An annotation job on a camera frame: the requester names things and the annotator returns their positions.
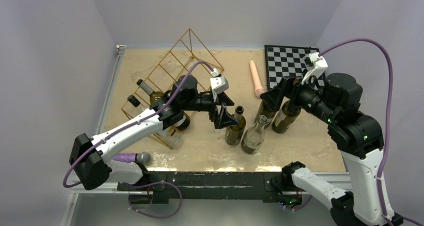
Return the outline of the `dark green wine bottle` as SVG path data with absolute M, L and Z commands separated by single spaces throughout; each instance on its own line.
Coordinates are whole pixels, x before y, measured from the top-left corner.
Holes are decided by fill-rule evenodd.
M 143 90 L 147 95 L 149 95 L 149 102 L 150 104 L 154 103 L 155 101 L 159 100 L 164 93 L 160 91 L 154 91 L 143 79 L 139 79 L 136 84 Z M 191 121 L 187 117 L 187 115 L 184 113 L 183 119 L 178 121 L 176 124 L 174 124 L 174 127 L 178 129 L 179 131 L 183 131 L 187 129 L 190 125 Z

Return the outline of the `clear glass liquor bottle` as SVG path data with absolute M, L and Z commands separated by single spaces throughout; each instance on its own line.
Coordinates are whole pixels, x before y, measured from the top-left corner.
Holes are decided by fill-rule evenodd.
M 149 106 L 146 106 L 140 102 L 140 100 L 133 94 L 127 97 L 127 102 L 123 107 L 125 114 L 128 119 L 133 119 L 138 117 L 145 109 L 148 109 Z M 150 138 L 166 145 L 170 149 L 176 147 L 180 139 L 180 134 L 173 128 L 167 128 L 158 133 L 152 134 Z

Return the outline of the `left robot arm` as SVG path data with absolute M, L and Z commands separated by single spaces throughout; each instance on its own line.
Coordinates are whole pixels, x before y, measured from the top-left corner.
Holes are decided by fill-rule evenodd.
M 186 111 L 208 112 L 216 129 L 238 124 L 227 111 L 234 102 L 225 94 L 227 79 L 218 74 L 210 79 L 210 90 L 198 92 L 194 76 L 184 75 L 172 89 L 150 105 L 141 114 L 105 133 L 88 137 L 85 133 L 74 140 L 69 157 L 74 171 L 84 189 L 98 188 L 105 182 L 124 182 L 136 190 L 149 185 L 146 168 L 139 162 L 120 162 L 113 158 L 124 149 L 155 133 L 165 131 L 181 121 Z

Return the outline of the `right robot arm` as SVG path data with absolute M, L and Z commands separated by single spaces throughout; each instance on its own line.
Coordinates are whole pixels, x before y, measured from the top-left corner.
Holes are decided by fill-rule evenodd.
M 378 174 L 384 158 L 382 128 L 359 110 L 362 92 L 353 76 L 333 73 L 318 89 L 300 78 L 283 77 L 261 94 L 273 110 L 288 98 L 289 109 L 303 109 L 327 124 L 328 135 L 345 160 L 352 188 L 337 188 L 298 161 L 282 169 L 280 181 L 286 189 L 300 188 L 319 200 L 337 225 L 401 225 L 404 219 L 392 210 L 384 178 Z

